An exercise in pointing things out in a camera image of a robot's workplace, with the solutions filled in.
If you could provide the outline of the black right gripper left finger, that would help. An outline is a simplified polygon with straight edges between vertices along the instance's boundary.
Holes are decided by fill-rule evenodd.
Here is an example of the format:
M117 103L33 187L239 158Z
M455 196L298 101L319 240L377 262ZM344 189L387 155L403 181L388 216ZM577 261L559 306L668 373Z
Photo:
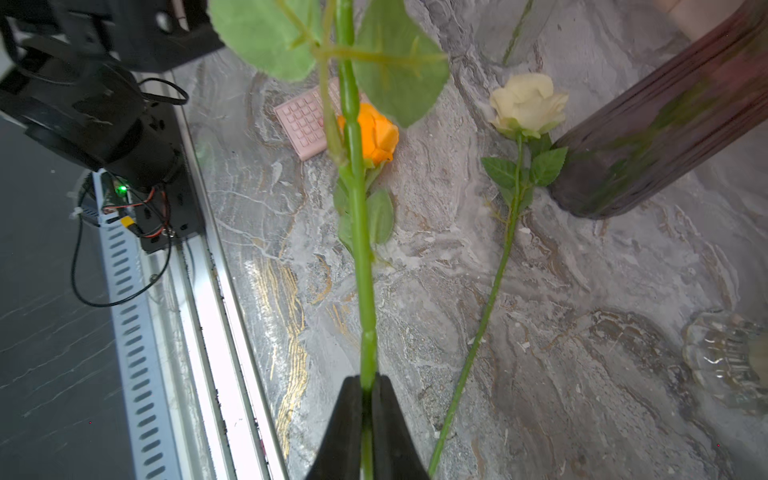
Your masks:
M358 376L346 377L306 480L360 478L362 421L360 379Z

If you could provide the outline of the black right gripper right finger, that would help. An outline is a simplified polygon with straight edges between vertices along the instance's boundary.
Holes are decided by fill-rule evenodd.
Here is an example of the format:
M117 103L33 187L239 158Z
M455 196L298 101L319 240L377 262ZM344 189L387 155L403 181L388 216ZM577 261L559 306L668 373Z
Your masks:
M391 380L377 374L371 394L373 472L376 480L429 480Z

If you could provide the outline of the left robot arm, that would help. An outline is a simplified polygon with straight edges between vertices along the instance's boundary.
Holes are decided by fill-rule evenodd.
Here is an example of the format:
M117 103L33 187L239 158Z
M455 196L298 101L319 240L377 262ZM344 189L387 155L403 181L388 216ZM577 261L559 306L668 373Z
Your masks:
M155 252L204 229L176 110L147 85L218 50L204 1L5 1L2 114L60 157L105 171L103 212Z

